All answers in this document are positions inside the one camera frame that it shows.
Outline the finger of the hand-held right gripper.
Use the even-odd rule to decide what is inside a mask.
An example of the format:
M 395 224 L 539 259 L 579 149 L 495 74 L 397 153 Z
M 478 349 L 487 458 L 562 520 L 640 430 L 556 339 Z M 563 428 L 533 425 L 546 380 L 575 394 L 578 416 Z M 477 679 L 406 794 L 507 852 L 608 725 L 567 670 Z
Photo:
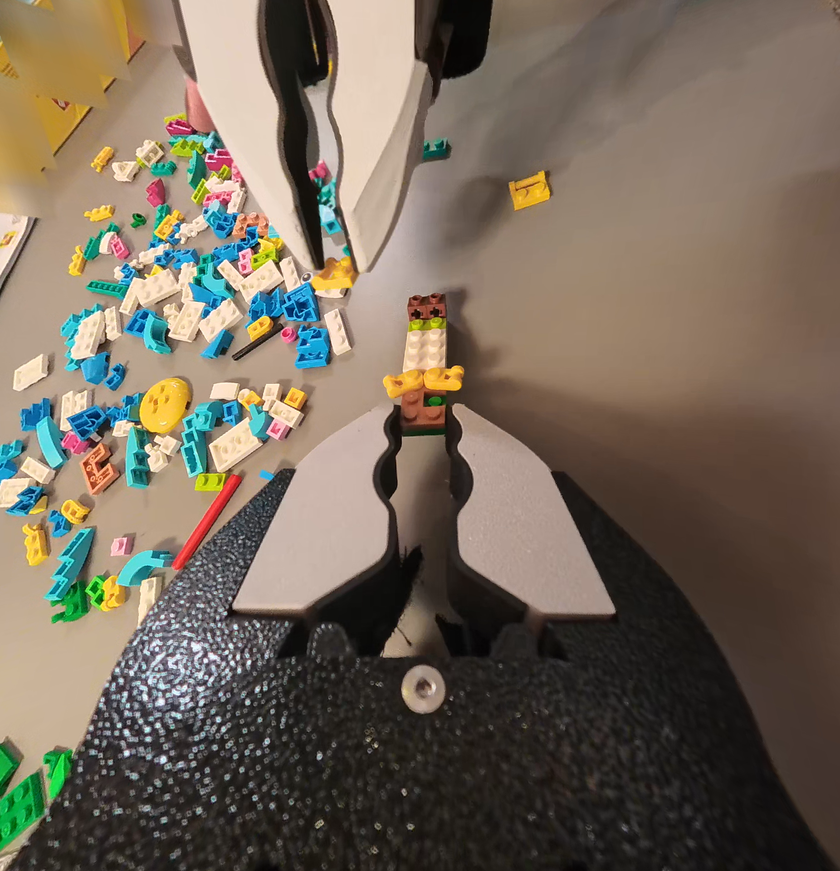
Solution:
M 322 267 L 316 189 L 296 56 L 303 2 L 176 2 L 201 100 L 257 204 L 300 262 Z
M 358 272 L 398 221 L 421 161 L 434 81 L 424 54 L 439 2 L 304 2 L 338 145 L 337 202 Z

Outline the toy brick tower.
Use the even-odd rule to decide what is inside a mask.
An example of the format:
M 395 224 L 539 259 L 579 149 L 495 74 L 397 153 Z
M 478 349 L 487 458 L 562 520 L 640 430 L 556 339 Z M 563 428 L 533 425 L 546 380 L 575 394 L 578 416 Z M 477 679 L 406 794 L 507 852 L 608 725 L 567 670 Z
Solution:
M 461 366 L 447 364 L 446 294 L 411 296 L 407 316 L 403 369 L 382 383 L 387 396 L 400 403 L 403 436 L 441 435 L 448 397 L 464 378 Z

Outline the green toy plant piece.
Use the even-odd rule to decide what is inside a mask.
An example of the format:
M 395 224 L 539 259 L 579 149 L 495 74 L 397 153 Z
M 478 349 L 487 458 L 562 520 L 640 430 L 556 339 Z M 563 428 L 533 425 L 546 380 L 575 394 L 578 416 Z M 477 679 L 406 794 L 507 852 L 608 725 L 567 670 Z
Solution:
M 73 750 L 55 747 L 43 755 L 47 779 L 47 797 L 53 801 L 66 783 L 73 767 Z

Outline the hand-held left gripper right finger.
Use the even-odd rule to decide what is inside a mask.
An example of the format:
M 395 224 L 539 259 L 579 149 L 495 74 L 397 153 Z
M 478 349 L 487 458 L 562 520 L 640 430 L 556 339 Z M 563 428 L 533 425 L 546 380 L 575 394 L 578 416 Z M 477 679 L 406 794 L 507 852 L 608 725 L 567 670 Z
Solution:
M 464 619 L 612 617 L 615 606 L 548 466 L 467 406 L 449 411 L 454 608 Z

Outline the yellow toy brick plate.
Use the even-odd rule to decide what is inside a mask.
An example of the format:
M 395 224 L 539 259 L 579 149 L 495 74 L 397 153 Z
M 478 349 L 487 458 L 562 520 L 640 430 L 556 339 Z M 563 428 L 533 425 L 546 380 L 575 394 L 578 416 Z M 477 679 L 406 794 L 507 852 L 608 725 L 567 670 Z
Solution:
M 550 199 L 547 173 L 542 170 L 522 180 L 509 183 L 509 192 L 515 212 L 538 205 Z

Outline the yellow flower toy piece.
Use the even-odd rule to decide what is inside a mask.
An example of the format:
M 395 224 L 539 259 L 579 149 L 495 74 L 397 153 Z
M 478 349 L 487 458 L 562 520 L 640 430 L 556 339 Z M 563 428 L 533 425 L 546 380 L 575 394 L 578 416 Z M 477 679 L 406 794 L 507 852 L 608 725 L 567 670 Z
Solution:
M 349 255 L 341 259 L 327 258 L 324 268 L 310 281 L 316 293 L 345 291 L 358 277 Z

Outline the person's right hand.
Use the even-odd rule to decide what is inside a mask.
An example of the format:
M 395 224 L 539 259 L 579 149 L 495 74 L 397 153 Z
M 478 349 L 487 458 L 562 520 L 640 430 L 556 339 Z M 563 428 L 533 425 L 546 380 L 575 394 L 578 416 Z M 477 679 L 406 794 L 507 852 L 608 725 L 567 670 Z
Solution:
M 197 82 L 191 77 L 184 76 L 185 85 L 185 113 L 186 120 L 195 130 L 200 133 L 210 133 L 217 130 L 216 123 L 206 107 L 200 95 Z

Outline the red toy rod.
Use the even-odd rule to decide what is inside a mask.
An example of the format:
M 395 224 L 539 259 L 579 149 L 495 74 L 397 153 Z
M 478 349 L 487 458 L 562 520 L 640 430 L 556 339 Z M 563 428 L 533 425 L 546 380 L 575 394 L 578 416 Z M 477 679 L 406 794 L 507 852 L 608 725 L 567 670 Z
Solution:
M 218 496 L 206 510 L 203 517 L 200 519 L 196 528 L 193 530 L 186 543 L 182 546 L 178 555 L 173 561 L 172 568 L 175 572 L 182 570 L 187 562 L 199 550 L 204 539 L 208 536 L 208 532 L 213 527 L 215 522 L 220 517 L 223 510 L 226 508 L 236 490 L 240 486 L 243 476 L 239 474 L 231 474 L 226 478 Z

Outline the paper instruction booklet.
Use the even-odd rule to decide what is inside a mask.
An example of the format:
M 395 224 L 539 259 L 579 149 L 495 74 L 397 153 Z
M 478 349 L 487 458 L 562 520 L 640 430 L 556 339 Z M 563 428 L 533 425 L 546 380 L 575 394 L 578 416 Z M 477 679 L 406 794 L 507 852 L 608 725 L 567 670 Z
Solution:
M 0 212 L 0 292 L 37 219 Z

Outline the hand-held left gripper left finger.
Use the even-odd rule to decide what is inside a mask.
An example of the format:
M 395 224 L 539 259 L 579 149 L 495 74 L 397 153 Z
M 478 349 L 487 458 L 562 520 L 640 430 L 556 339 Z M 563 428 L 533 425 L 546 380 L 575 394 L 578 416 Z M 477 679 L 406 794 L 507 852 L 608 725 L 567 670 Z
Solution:
M 397 554 L 390 496 L 399 413 L 381 403 L 298 463 L 233 602 L 235 612 L 311 617 Z

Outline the pile of colourful toy bricks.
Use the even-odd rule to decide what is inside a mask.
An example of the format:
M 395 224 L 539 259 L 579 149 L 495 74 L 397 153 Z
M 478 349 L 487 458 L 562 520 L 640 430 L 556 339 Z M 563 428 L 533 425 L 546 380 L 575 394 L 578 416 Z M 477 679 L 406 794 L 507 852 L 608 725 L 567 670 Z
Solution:
M 156 572 L 173 569 L 181 550 L 134 551 L 134 538 L 119 536 L 110 543 L 110 557 L 124 559 L 120 571 L 84 577 L 96 539 L 92 507 L 71 497 L 50 503 L 62 470 L 77 466 L 94 500 L 120 481 L 130 489 L 148 488 L 151 476 L 178 456 L 195 490 L 218 496 L 239 463 L 268 439 L 284 439 L 303 419 L 307 396 L 298 387 L 282 399 L 277 384 L 259 396 L 223 382 L 207 397 L 197 396 L 187 378 L 167 374 L 155 383 L 181 378 L 191 400 L 174 430 L 149 432 L 139 413 L 151 386 L 121 395 L 127 361 L 115 353 L 127 347 L 120 342 L 132 339 L 160 362 L 174 364 L 177 344 L 192 347 L 201 337 L 200 357 L 215 362 L 226 359 L 236 335 L 246 339 L 245 347 L 280 322 L 278 335 L 295 343 L 299 369 L 325 366 L 349 349 L 348 342 L 335 346 L 341 311 L 319 315 L 318 299 L 328 293 L 315 292 L 315 276 L 295 267 L 265 215 L 245 209 L 244 180 L 219 135 L 198 132 L 184 113 L 165 117 L 164 124 L 168 147 L 146 139 L 132 160 L 111 163 L 120 183 L 130 183 L 139 171 L 150 174 L 145 195 L 152 219 L 131 216 L 132 229 L 153 233 L 145 247 L 133 252 L 127 246 L 112 204 L 84 212 L 86 220 L 107 225 L 75 247 L 67 273 L 82 276 L 89 262 L 102 257 L 114 258 L 114 270 L 112 280 L 88 282 L 88 293 L 98 299 L 59 327 L 57 362 L 82 379 L 82 389 L 66 391 L 56 404 L 43 396 L 21 408 L 22 438 L 0 445 L 0 511 L 24 522 L 25 564 L 52 560 L 43 595 L 53 609 L 52 624 L 75 622 L 90 609 L 110 612 L 131 589 L 141 590 L 149 608 L 160 591 L 153 585 L 160 580 Z

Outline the yellow cardboard box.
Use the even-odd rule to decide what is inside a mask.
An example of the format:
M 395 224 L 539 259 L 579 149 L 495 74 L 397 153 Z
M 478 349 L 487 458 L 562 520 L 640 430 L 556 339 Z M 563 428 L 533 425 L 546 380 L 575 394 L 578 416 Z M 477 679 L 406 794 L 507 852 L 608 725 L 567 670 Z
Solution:
M 127 2 L 0 2 L 0 75 L 32 100 L 53 151 L 142 45 Z

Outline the yellow round toy dish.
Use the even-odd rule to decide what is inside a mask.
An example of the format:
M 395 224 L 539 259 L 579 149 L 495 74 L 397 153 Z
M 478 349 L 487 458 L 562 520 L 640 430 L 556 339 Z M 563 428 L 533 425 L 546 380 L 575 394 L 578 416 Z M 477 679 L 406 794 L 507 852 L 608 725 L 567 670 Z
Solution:
M 185 417 L 190 400 L 190 387 L 183 379 L 168 377 L 156 382 L 140 404 L 142 427 L 154 434 L 168 434 Z

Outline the black toy rod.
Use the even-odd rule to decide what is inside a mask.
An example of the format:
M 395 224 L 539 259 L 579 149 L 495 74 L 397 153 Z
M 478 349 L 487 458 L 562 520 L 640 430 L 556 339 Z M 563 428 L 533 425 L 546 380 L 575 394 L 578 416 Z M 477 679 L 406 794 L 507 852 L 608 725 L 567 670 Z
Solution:
M 266 342 L 273 339 L 280 332 L 282 332 L 282 330 L 283 330 L 282 323 L 280 323 L 280 322 L 273 323 L 273 326 L 271 329 L 269 329 L 267 332 L 262 333 L 261 335 L 259 335 L 255 339 L 253 339 L 250 343 L 248 343 L 245 347 L 243 347 L 243 348 L 239 349 L 237 352 L 235 352 L 232 355 L 232 359 L 235 362 L 240 361 L 241 359 L 246 357 L 248 354 L 252 353 L 254 350 L 258 349 L 263 344 L 265 344 Z

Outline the green flat toy plate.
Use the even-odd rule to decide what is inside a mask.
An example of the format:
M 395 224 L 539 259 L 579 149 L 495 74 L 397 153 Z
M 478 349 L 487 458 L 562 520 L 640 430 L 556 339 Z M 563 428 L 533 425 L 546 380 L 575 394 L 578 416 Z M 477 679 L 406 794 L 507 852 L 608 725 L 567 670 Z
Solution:
M 38 820 L 44 808 L 43 779 L 37 770 L 0 800 L 0 851 Z

